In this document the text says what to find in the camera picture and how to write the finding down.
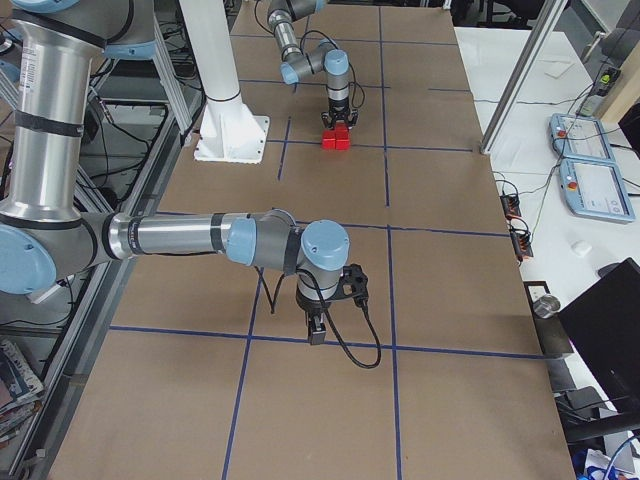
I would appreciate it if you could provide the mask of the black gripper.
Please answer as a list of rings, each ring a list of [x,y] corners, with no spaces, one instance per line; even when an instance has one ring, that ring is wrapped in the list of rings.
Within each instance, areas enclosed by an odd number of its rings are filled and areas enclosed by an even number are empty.
[[[304,311],[307,320],[307,341],[310,345],[322,345],[326,338],[326,325],[330,300],[312,300],[301,292],[296,293],[296,302]]]
[[[329,103],[328,110],[321,114],[324,128],[335,130],[339,124],[343,124],[351,130],[358,121],[359,111],[351,108],[348,103]]]

